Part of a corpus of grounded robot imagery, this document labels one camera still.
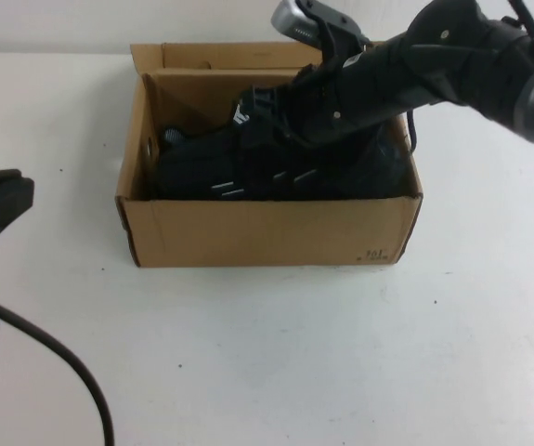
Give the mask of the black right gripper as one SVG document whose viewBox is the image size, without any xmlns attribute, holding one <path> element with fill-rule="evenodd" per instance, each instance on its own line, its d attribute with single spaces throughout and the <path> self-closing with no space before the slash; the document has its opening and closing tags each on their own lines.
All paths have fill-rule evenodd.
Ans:
<svg viewBox="0 0 534 446">
<path fill-rule="evenodd" d="M 240 112 L 254 138 L 289 138 L 302 145 L 338 142 L 401 114 L 398 50 L 369 50 L 334 72 L 279 89 L 252 86 Z"/>
</svg>

